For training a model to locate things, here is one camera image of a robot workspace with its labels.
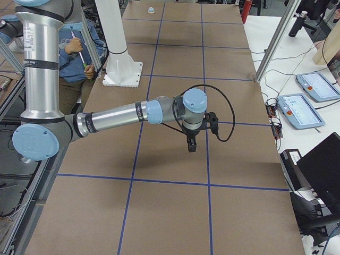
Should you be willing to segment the red cylinder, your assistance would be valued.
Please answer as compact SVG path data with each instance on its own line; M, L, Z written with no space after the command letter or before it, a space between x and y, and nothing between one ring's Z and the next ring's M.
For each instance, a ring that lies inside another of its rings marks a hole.
M242 13L241 13L241 19L242 19L243 24L245 24L246 21L247 21L247 17L249 15L249 12L250 12L251 7L252 7L252 2L253 2L253 0L244 1L243 10L242 10Z

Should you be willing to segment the black box with label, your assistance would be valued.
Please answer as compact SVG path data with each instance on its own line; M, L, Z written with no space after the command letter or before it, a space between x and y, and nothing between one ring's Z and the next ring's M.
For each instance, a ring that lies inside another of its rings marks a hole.
M291 191L313 189L298 167L297 162L301 158L298 149L286 149L280 153L284 176Z

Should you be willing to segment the black laptop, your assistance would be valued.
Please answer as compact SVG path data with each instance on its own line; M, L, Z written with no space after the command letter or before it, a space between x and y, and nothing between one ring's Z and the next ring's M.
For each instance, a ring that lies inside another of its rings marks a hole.
M339 212L339 135L330 134L304 155L298 168L319 198L333 213Z

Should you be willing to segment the orange black electronics board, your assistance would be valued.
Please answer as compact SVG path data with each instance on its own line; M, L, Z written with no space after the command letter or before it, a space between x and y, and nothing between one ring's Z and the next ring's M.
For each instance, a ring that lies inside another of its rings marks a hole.
M276 104L266 105L266 111L269 118L277 117L276 110L277 110Z

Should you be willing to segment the aluminium frame post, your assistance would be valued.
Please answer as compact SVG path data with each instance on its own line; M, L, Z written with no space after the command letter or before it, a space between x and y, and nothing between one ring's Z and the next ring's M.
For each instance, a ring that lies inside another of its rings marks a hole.
M278 26L274 32L274 35L269 43L269 46L265 52L265 55L260 63L260 66L256 72L256 75L254 77L255 83L260 83L261 79L264 77L265 72L279 46L279 43L284 35L284 32L286 31L291 18L293 17L296 9L299 7L301 3L301 0L294 0L289 1L287 8L281 17Z

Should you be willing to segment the blue and cream bell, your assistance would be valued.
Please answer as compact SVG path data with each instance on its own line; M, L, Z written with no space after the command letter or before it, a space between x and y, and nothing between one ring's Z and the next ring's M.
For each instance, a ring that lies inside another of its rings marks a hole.
M153 7L148 8L148 13L149 14L155 14L155 9Z

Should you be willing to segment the seated person in blue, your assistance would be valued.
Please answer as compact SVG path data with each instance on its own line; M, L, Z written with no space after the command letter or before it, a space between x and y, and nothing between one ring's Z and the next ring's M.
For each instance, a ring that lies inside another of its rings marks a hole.
M72 109L79 99L81 100L82 107L86 105L96 76L95 69L93 79L87 79L79 54L71 52L71 31L73 31L75 36L81 40L83 47L82 54L85 62L88 65L92 64L94 66L81 32L61 28L58 34L59 109L65 115L71 114Z

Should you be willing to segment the far blue teach pendant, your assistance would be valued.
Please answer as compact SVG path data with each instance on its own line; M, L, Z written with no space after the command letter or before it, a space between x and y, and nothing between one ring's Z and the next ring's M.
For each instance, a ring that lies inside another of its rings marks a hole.
M298 84L316 102L326 102L339 99L339 91L320 72L298 74Z

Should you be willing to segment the blue teach pendant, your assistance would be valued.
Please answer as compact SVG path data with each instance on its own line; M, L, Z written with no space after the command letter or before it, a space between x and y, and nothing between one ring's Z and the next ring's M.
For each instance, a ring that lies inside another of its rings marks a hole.
M325 125L325 121L302 93L278 96L277 104L290 125L297 130Z
M298 84L316 102L326 102L339 99L339 91L320 72L298 74Z

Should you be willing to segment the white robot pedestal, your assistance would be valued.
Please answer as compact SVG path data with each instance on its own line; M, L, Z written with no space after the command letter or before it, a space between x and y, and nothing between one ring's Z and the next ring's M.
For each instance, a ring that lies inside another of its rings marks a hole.
M105 86L138 87L143 63L129 55L118 1L95 1L109 53L106 63Z

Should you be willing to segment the near blue teach pendant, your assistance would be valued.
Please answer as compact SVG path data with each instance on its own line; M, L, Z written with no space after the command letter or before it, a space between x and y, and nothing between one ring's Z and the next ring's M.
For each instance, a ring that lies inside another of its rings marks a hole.
M325 121L302 93L278 96L277 104L290 125L297 130L325 125Z

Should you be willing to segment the pink green stick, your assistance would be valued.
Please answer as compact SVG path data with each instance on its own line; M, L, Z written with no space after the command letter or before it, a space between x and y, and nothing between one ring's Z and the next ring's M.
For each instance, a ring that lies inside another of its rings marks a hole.
M82 62L83 67L84 67L85 76L86 76L87 79L92 80L94 78L95 68L92 64L88 65L85 62L83 54L82 54L83 47L82 47L82 44L81 44L81 40L78 37L75 36L73 31L71 31L71 35L72 35L72 40L70 42L71 52L79 54L79 56L81 58L81 62Z

